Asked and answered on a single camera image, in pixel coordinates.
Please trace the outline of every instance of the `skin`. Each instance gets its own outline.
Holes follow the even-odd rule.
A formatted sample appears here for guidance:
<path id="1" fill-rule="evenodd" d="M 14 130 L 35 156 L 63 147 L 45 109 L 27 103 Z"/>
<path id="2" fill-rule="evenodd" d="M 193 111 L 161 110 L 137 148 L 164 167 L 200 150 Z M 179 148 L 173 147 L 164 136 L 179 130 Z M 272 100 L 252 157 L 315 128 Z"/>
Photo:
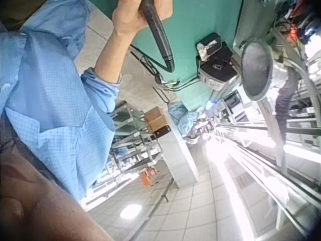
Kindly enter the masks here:
<path id="1" fill-rule="evenodd" d="M 127 49 L 146 27 L 141 0 L 119 0 L 114 30 L 95 65 L 96 74 L 116 83 Z M 163 20 L 173 13 L 172 0 L 154 0 Z M 12 240 L 112 240 L 64 190 L 43 177 L 18 150 L 1 155 L 0 225 Z"/>

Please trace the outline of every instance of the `worker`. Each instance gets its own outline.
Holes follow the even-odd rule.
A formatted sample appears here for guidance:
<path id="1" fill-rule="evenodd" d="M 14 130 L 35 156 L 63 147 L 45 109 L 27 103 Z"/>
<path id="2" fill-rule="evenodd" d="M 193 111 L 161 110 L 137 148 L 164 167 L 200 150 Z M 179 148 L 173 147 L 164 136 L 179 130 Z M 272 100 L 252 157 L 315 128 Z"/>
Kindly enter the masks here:
<path id="1" fill-rule="evenodd" d="M 86 0 L 1 0 L 1 240 L 111 240 L 78 202 L 106 164 L 115 132 L 107 113 L 146 27 L 140 2 L 118 1 L 108 42 L 79 76 Z M 172 15 L 172 0 L 154 4 L 162 20 Z"/>

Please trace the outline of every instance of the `hand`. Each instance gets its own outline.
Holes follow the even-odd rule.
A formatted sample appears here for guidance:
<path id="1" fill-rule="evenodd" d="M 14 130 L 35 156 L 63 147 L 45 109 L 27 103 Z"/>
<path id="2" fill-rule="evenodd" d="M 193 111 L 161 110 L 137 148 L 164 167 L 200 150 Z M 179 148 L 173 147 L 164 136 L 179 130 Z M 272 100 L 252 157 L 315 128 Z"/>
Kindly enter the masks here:
<path id="1" fill-rule="evenodd" d="M 135 36 L 136 33 L 147 26 L 143 14 L 139 11 L 141 0 L 119 0 L 112 21 L 114 30 L 118 34 Z M 154 5 L 160 20 L 173 14 L 173 0 L 154 0 Z"/>

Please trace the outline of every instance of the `shirt cuff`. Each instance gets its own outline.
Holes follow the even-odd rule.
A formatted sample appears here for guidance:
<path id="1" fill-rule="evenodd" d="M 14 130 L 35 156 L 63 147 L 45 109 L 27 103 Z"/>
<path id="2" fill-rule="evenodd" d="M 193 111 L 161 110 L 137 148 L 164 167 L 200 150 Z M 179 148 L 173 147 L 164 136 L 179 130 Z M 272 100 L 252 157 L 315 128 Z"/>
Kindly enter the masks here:
<path id="1" fill-rule="evenodd" d="M 85 70 L 80 77 L 93 106 L 100 108 L 105 113 L 113 112 L 120 81 L 116 84 L 107 83 L 95 74 L 93 68 Z"/>

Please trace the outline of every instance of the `teal wall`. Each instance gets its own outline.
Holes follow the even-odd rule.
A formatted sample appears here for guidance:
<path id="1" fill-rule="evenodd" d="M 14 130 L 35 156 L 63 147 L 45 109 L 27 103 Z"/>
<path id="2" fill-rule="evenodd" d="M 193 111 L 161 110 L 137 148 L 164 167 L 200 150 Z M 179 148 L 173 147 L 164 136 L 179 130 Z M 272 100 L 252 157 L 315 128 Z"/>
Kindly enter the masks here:
<path id="1" fill-rule="evenodd" d="M 103 13 L 111 17 L 117 0 L 91 0 Z M 174 14 L 164 21 L 175 60 L 175 72 L 159 70 L 167 81 L 180 79 L 181 83 L 196 76 L 196 44 L 212 32 L 221 35 L 230 47 L 234 41 L 241 0 L 174 0 Z M 134 45 L 162 63 L 156 43 L 148 28 L 139 32 Z M 212 90 L 201 83 L 180 92 L 178 97 L 189 110 L 205 106 Z"/>

